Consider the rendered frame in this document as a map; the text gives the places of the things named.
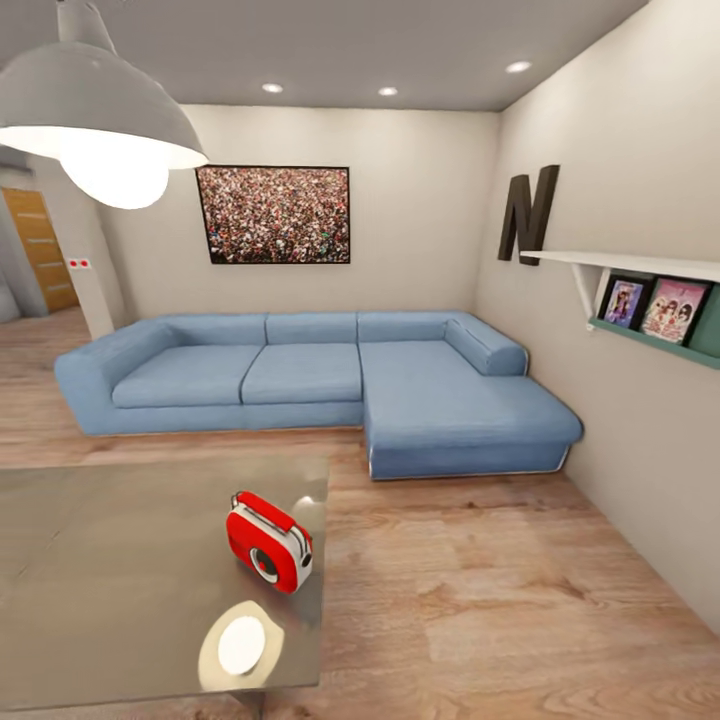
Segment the radio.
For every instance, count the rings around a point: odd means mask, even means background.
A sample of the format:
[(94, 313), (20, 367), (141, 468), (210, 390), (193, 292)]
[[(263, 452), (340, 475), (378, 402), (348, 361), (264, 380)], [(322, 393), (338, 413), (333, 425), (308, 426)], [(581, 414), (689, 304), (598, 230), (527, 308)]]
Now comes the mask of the radio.
[(292, 517), (260, 497), (240, 492), (227, 517), (233, 553), (281, 593), (293, 593), (311, 574), (311, 537)]

